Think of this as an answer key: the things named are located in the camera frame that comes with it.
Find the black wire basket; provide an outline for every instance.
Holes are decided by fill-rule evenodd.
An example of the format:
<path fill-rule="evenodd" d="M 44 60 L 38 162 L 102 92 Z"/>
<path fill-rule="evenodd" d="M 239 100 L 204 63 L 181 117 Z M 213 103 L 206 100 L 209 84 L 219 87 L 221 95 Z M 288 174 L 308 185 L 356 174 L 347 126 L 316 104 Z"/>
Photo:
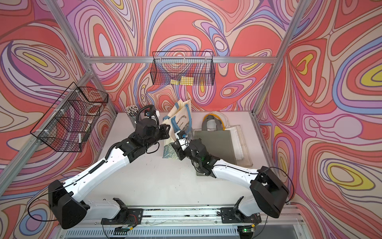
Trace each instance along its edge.
<path fill-rule="evenodd" d="M 152 56 L 153 85 L 214 85 L 212 51 L 157 51 Z"/>
<path fill-rule="evenodd" d="M 59 109 L 55 109 L 47 125 L 34 131 L 49 110 L 33 127 L 31 134 L 54 151 L 82 152 L 108 99 L 108 94 L 103 91 L 76 85 L 68 100 Z"/>

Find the white table surface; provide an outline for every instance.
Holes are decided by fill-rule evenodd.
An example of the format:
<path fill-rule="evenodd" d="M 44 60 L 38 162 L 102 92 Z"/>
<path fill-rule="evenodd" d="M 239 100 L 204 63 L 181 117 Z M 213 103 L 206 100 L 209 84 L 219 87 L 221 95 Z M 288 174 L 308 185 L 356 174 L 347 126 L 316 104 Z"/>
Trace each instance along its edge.
<path fill-rule="evenodd" d="M 206 112 L 192 112 L 193 128 L 201 128 Z M 230 125 L 241 125 L 253 168 L 267 165 L 248 112 L 224 112 Z M 161 113 L 160 122 L 166 113 Z M 119 113 L 101 152 L 127 138 L 134 128 L 125 113 Z M 88 199 L 120 198 L 126 205 L 223 205 L 234 204 L 252 193 L 237 184 L 206 176 L 197 176 L 188 158 L 164 159 L 163 141 L 156 153 L 144 154 L 101 182 Z"/>

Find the yellow bag handle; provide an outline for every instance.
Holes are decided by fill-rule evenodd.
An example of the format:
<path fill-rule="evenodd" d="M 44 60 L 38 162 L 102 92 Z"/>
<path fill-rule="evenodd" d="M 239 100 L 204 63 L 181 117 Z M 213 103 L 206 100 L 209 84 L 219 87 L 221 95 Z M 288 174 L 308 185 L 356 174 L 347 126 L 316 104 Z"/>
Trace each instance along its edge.
<path fill-rule="evenodd" d="M 215 115 L 215 114 L 207 114 L 207 115 L 204 117 L 203 121 L 204 121 L 204 120 L 207 118 L 207 116 L 209 116 L 209 115 L 212 115 L 212 116 L 216 117 L 218 120 L 220 120 L 220 121 L 222 122 L 223 130 L 225 130 L 224 122 L 222 121 L 222 119 L 221 119 L 219 116 L 217 116 L 217 115 Z"/>

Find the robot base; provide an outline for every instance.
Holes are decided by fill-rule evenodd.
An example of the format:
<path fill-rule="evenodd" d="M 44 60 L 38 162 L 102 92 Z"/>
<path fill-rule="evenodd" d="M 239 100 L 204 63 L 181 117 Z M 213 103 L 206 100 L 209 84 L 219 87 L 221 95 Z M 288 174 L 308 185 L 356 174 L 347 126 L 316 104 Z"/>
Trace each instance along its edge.
<path fill-rule="evenodd" d="M 102 218 L 102 225 L 134 224 L 135 218 L 129 215 L 134 215 L 137 218 L 136 225 L 141 223 L 143 213 L 142 208 L 127 208 L 127 206 L 119 198 L 113 198 L 113 200 L 119 204 L 121 210 L 113 219 Z"/>
<path fill-rule="evenodd" d="M 235 216 L 234 208 L 220 208 L 220 211 L 222 213 L 222 223 L 253 223 L 255 225 L 261 223 L 260 214 L 252 214 L 251 216 L 242 215 L 242 221 L 239 221 Z"/>

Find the colorful swirl pattern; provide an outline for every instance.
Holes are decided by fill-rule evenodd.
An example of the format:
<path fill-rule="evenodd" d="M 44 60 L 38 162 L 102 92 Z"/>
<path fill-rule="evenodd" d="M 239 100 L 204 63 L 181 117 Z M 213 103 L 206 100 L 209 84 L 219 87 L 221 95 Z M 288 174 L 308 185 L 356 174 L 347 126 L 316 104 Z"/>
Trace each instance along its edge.
<path fill-rule="evenodd" d="M 84 74 L 44 0 L 0 3 L 0 173 L 30 139 L 30 130 L 72 82 Z M 41 145 L 0 197 L 0 238 L 48 238 L 57 222 L 38 222 L 26 206 L 47 192 L 53 180 L 64 180 L 91 165 L 111 125 L 106 108 L 81 153 L 57 153 Z M 47 197 L 31 214 L 54 219 Z"/>
<path fill-rule="evenodd" d="M 92 56 L 151 56 L 153 51 L 169 50 L 275 56 L 294 13 L 293 4 L 268 0 L 256 4 L 246 0 L 85 0 L 66 1 L 62 10 L 84 51 Z M 198 110 L 250 110 L 270 67 L 221 63 L 214 86 L 158 87 L 150 82 L 150 66 L 99 63 L 93 67 L 118 112 L 126 105 L 149 103 L 166 111 L 178 99 L 192 99 Z M 233 88 L 223 89 L 239 79 L 243 81 L 234 88 L 240 91 L 231 94 L 227 92 Z"/>
<path fill-rule="evenodd" d="M 312 1 L 256 112 L 313 238 L 382 238 L 381 22 L 381 1 Z"/>

